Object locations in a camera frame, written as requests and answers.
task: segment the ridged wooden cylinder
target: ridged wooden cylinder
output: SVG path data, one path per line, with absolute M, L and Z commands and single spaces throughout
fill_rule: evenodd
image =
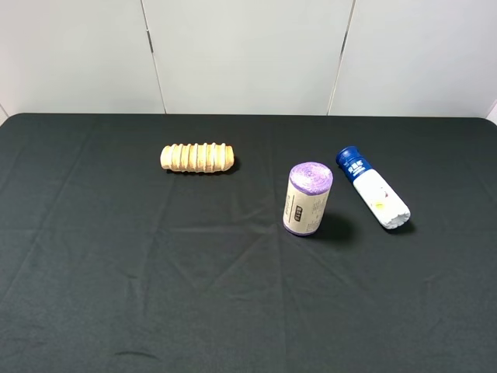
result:
M 226 144 L 173 144 L 161 153 L 163 169 L 182 173 L 215 173 L 226 171 L 235 163 L 233 148 Z

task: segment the purple plastic roll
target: purple plastic roll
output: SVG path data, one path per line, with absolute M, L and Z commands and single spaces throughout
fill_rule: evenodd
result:
M 321 163 L 306 162 L 292 168 L 283 211 L 283 225 L 289 232 L 311 235 L 318 230 L 332 183 L 332 171 Z

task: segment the black table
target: black table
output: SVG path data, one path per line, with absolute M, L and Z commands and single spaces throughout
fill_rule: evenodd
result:
M 175 174 L 172 143 L 237 164 Z M 384 230 L 356 145 L 412 212 Z M 332 168 L 318 232 L 290 168 Z M 497 127 L 479 119 L 15 116 L 0 127 L 0 372 L 493 372 Z

